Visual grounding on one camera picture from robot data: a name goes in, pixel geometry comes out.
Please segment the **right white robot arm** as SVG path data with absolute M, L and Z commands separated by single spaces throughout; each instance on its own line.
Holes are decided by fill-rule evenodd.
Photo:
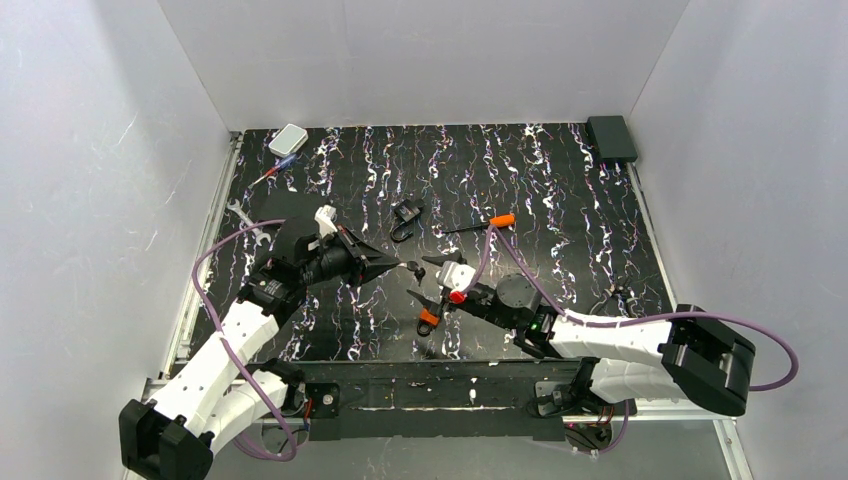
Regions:
M 702 311 L 647 322 L 558 310 L 524 274 L 489 286 L 458 253 L 428 261 L 439 268 L 440 296 L 409 293 L 422 306 L 419 334 L 429 335 L 445 313 L 459 310 L 513 332 L 514 344 L 533 358 L 577 359 L 577 377 L 559 396 L 568 406 L 682 399 L 724 416 L 747 410 L 756 348 Z

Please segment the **black padlock with keys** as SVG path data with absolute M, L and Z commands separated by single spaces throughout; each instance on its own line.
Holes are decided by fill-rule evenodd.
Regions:
M 422 199 L 405 199 L 393 207 L 396 225 L 390 233 L 390 239 L 394 243 L 404 242 L 412 236 L 414 224 L 423 214 L 423 209 Z

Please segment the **orange padlock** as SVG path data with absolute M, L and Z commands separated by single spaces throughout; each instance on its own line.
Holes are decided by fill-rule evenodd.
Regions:
M 423 308 L 418 316 L 416 333 L 420 337 L 428 337 L 441 323 L 442 316 L 438 311 Z

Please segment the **bunch of black keys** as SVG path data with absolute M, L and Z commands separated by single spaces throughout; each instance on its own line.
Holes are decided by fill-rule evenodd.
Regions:
M 405 269 L 413 274 L 416 284 L 420 286 L 427 274 L 426 268 L 421 266 L 417 261 L 410 260 L 405 263 Z

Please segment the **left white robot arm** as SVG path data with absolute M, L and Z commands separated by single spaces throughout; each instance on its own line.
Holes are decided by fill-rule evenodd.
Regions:
M 230 442 L 256 457 L 293 460 L 298 440 L 283 406 L 291 391 L 305 388 L 303 374 L 277 361 L 250 371 L 248 361 L 301 308 L 309 287 L 334 279 L 358 287 L 401 263 L 342 225 L 321 220 L 316 232 L 259 256 L 224 316 L 194 278 L 215 331 L 164 387 L 123 407 L 124 467 L 144 479 L 203 479 Z

